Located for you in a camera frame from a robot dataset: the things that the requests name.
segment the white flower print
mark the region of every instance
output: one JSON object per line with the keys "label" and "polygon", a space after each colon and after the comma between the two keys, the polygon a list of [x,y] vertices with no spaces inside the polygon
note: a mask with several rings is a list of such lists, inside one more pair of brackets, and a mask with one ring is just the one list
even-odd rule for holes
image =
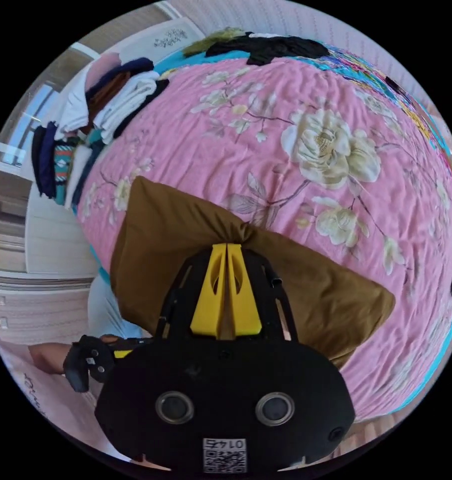
{"label": "white flower print", "polygon": [[229,126],[235,128],[237,134],[241,134],[251,126],[251,122],[241,118],[239,120],[233,120]]}
{"label": "white flower print", "polygon": [[387,125],[387,128],[389,130],[392,130],[395,134],[399,135],[400,137],[405,138],[406,134],[404,133],[404,130],[402,130],[402,127],[399,125],[399,122],[397,120],[394,120],[393,118],[390,118],[389,116],[384,117],[384,122]]}
{"label": "white flower print", "polygon": [[131,181],[128,177],[121,179],[117,183],[114,191],[114,208],[118,212],[125,212],[129,202],[129,194],[131,193]]}
{"label": "white flower print", "polygon": [[226,104],[229,99],[226,95],[226,90],[221,89],[213,90],[211,93],[203,95],[199,101],[201,103],[190,110],[192,114],[201,112],[202,110],[206,110],[211,107],[220,107],[221,105]]}
{"label": "white flower print", "polygon": [[240,68],[239,70],[236,70],[232,76],[233,77],[242,77],[242,75],[245,75],[249,70],[251,69],[250,66],[245,66],[243,68]]}
{"label": "white flower print", "polygon": [[406,259],[398,243],[391,237],[384,237],[383,265],[387,275],[392,273],[394,264],[405,265]]}
{"label": "white flower print", "polygon": [[332,245],[354,247],[359,240],[358,228],[365,237],[369,237],[367,225],[349,208],[342,207],[332,198],[316,196],[312,200],[329,207],[316,218],[316,231],[323,237],[329,237]]}
{"label": "white flower print", "polygon": [[351,133],[339,112],[298,110],[290,120],[294,125],[282,133],[281,145],[305,178],[331,190],[343,187],[349,177],[357,182],[378,179],[381,159],[375,142],[363,130]]}
{"label": "white flower print", "polygon": [[436,190],[445,210],[449,210],[451,207],[451,201],[449,200],[449,195],[447,195],[446,189],[444,188],[444,184],[441,180],[436,180]]}
{"label": "white flower print", "polygon": [[247,105],[234,105],[231,111],[235,115],[244,115],[247,112]]}
{"label": "white flower print", "polygon": [[202,81],[203,85],[218,84],[226,81],[229,78],[229,72],[227,71],[215,71],[206,75],[206,78]]}
{"label": "white flower print", "polygon": [[358,88],[354,89],[354,93],[358,96],[363,102],[364,105],[372,112],[383,117],[389,117],[391,119],[397,120],[396,114],[390,110],[385,103],[380,100],[377,100],[374,96],[366,91],[360,90]]}
{"label": "white flower print", "polygon": [[82,206],[82,215],[81,215],[82,223],[84,223],[84,221],[91,216],[92,199],[94,198],[96,191],[97,191],[97,184],[96,182],[93,182],[93,184],[91,185],[91,187],[89,188],[86,194],[86,197],[84,199],[84,204]]}
{"label": "white flower print", "polygon": [[261,130],[256,133],[256,140],[261,144],[267,140],[267,135]]}

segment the bed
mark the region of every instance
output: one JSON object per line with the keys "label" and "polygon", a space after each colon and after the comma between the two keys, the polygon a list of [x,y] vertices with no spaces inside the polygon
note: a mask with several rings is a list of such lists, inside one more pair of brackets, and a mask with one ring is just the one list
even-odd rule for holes
{"label": "bed", "polygon": [[341,370],[362,421],[416,396],[450,339],[452,171],[410,99],[327,47],[263,66],[240,51],[159,63],[168,88],[98,158],[77,219],[108,272],[144,176],[382,284],[395,310]]}

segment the hand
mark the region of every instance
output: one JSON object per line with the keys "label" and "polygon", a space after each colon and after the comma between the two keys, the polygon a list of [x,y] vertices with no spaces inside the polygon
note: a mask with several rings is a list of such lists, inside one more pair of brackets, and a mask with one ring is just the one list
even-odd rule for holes
{"label": "hand", "polygon": [[[119,339],[114,335],[103,335],[100,338],[106,344]],[[30,345],[28,348],[36,368],[47,374],[62,375],[64,373],[62,366],[71,346],[70,343],[40,343]]]}

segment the white cabinet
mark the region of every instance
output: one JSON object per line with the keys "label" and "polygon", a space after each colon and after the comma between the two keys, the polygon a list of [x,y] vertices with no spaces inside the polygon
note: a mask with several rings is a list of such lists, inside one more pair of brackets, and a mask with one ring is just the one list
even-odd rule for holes
{"label": "white cabinet", "polygon": [[33,183],[26,212],[26,270],[57,278],[95,277],[96,262],[74,214],[40,197]]}

